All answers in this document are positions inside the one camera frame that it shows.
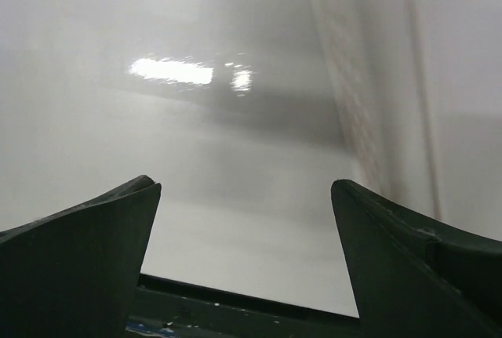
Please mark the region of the white perforated plastic basket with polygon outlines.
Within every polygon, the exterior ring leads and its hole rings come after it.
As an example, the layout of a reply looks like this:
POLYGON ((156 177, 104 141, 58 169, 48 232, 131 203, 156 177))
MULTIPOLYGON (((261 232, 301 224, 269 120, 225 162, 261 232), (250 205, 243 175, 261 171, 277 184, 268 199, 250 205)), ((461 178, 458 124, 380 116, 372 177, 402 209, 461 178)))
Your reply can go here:
POLYGON ((366 187, 501 233, 501 0, 312 0, 366 187))

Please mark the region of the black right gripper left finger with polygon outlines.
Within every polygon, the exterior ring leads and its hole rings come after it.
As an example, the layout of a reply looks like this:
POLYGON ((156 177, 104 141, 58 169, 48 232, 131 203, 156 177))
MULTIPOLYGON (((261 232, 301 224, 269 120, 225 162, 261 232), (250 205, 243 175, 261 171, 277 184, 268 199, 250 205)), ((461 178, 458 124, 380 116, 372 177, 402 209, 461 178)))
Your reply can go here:
POLYGON ((138 176, 1 233, 3 337, 122 337, 161 184, 138 176))

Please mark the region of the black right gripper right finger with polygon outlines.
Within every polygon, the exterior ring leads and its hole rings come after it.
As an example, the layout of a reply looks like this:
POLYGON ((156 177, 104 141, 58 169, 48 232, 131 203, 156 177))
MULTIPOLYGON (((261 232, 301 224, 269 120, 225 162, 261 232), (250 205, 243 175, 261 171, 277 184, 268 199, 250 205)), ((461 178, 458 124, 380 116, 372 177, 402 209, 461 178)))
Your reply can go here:
POLYGON ((501 244, 352 180, 331 200, 365 337, 498 337, 501 244))

